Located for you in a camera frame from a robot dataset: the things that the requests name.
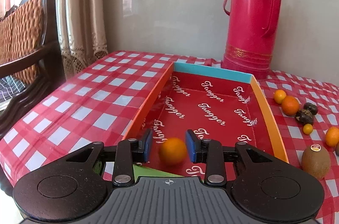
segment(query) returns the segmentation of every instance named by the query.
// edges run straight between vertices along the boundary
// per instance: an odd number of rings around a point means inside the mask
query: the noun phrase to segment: table
[[[171,62],[220,67],[214,59],[133,51],[113,52],[67,81],[24,116],[0,141],[0,165],[12,185],[29,171],[48,164],[92,142],[116,145],[126,133],[139,106]],[[307,145],[323,144],[327,129],[338,125],[338,88],[272,71],[260,82],[278,124],[290,164],[300,167]],[[314,131],[305,135],[294,118],[284,115],[274,102],[276,89],[284,89],[300,104],[319,108]],[[322,179],[325,201],[317,216],[320,223],[339,223],[339,157],[328,148],[332,168]],[[104,179],[110,179],[108,163]]]

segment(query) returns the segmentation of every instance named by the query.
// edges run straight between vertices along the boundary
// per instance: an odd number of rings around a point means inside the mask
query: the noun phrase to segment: kiwi
[[[320,150],[314,151],[318,150],[314,148],[314,146],[320,147]],[[306,147],[302,154],[301,167],[304,171],[317,179],[324,178],[331,167],[331,160],[329,158],[328,151],[320,145]]]

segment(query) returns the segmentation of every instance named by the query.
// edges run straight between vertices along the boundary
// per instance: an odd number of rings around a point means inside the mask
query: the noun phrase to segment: white wall
[[[140,0],[123,17],[104,0],[108,48],[222,59],[229,17],[223,0]],[[339,0],[282,0],[272,68],[339,84]]]

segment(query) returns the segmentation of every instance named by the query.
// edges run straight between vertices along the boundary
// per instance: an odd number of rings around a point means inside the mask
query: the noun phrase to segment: green paper
[[[135,180],[138,179],[139,176],[148,176],[148,177],[182,177],[180,175],[176,175],[173,173],[166,173],[164,171],[160,171],[153,168],[147,168],[140,165],[133,165],[134,177]]]

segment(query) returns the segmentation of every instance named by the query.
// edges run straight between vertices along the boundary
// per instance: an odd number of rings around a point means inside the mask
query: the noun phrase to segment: woven cushion
[[[11,45],[11,60],[16,60],[29,54],[40,44],[43,23],[41,0],[29,0],[19,6],[12,14],[14,16],[13,40]],[[33,65],[14,74],[26,84],[34,81],[38,68]]]
[[[11,60],[13,15],[0,22],[0,65]]]

